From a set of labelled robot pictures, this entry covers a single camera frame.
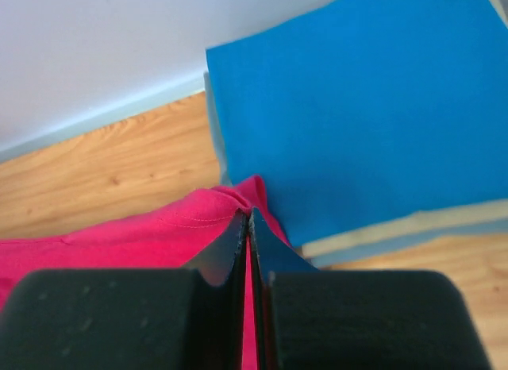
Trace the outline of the magenta t shirt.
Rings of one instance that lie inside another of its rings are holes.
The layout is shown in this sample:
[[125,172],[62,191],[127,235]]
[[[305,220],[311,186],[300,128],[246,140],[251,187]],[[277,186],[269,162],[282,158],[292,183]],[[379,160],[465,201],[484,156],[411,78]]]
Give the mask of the magenta t shirt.
[[264,200],[261,182],[197,190],[147,214],[106,222],[62,236],[1,243],[1,312],[12,290],[28,274],[47,269],[157,268],[183,266],[213,242],[235,213],[247,218],[242,361],[258,366],[249,219]]

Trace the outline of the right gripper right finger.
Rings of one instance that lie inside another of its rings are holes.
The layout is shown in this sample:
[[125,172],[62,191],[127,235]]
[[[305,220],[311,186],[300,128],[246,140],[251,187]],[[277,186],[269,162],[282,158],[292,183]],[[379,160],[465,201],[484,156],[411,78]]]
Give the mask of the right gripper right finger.
[[464,298],[427,270],[322,271],[249,219],[261,369],[489,369]]

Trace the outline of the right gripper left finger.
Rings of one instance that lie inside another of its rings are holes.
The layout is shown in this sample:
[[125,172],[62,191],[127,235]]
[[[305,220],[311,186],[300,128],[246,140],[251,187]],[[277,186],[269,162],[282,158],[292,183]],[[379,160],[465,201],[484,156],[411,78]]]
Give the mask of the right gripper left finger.
[[247,218],[183,266],[47,269],[1,312],[4,369],[238,369]]

